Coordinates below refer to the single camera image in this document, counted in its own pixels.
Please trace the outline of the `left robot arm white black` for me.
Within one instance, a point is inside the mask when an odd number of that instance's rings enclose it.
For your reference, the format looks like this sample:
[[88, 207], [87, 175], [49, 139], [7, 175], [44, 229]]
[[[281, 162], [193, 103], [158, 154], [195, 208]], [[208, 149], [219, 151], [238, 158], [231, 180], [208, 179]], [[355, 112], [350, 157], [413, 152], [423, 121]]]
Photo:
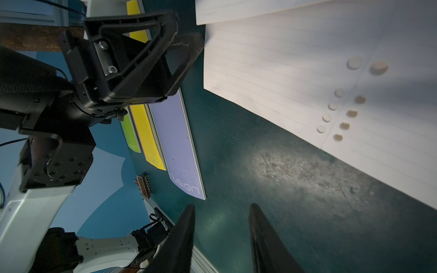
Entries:
[[108, 267], [147, 273], [191, 269], [195, 208], [169, 230], [154, 223], [121, 238], [94, 240], [52, 227], [93, 163], [90, 128], [123, 120], [127, 107], [173, 96], [204, 48], [180, 34], [172, 10], [91, 17], [86, 38], [66, 30], [59, 45], [72, 78], [1, 48], [1, 127], [26, 135], [9, 193], [1, 193], [3, 273], [92, 273]]

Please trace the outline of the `green cover notebook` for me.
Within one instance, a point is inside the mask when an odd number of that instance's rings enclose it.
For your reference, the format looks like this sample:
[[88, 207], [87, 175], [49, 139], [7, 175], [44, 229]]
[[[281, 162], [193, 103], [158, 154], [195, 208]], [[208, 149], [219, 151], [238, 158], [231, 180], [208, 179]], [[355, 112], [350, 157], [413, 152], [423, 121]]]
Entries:
[[130, 113], [128, 113], [124, 117], [124, 120], [121, 121], [121, 127], [122, 127], [122, 130], [124, 132], [126, 143], [127, 143], [127, 146], [129, 147], [129, 149], [140, 154], [142, 152], [142, 150], [141, 150], [141, 146], [140, 146], [140, 143], [138, 140], [137, 132], [135, 130], [133, 120], [132, 120]]

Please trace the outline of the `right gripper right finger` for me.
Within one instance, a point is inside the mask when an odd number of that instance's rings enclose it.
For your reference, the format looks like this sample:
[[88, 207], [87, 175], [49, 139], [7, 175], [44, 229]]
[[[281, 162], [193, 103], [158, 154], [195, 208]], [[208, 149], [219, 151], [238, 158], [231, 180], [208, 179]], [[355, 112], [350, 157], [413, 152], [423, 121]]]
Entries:
[[258, 204], [251, 204], [249, 229], [255, 273], [302, 273]]

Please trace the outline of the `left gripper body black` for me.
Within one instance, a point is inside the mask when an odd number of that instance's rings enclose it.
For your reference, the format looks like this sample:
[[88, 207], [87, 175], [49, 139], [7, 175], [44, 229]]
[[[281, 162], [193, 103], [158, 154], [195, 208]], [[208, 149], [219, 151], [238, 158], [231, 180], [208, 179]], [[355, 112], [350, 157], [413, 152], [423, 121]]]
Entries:
[[57, 69], [1, 47], [1, 128], [20, 131], [87, 130], [123, 118], [123, 108], [86, 108], [78, 91]]

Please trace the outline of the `small notebook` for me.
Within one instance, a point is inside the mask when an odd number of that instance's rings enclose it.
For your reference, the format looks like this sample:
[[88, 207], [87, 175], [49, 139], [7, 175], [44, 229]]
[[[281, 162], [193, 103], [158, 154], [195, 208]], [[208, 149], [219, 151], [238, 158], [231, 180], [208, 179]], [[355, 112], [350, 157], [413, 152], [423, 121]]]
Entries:
[[239, 20], [323, 3], [323, 0], [196, 0], [196, 24]]

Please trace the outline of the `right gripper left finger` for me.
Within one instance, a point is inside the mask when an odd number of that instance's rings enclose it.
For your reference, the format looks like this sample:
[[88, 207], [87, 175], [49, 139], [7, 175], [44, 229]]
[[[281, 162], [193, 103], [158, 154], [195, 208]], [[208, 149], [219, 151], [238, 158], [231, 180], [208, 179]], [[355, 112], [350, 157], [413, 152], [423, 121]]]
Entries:
[[195, 232], [195, 206], [188, 205], [158, 251], [146, 273], [188, 273], [191, 271]]

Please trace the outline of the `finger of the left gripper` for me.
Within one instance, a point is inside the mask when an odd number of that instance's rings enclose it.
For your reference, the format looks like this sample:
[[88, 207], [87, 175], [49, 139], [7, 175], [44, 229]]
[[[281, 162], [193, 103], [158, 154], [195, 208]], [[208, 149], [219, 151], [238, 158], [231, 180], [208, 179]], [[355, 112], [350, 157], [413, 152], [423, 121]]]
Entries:
[[179, 32], [172, 10], [91, 17], [87, 38], [64, 31], [59, 44], [82, 104], [148, 104], [138, 90]]
[[203, 50], [200, 33], [178, 34], [141, 84], [138, 102], [163, 102], [174, 96]]

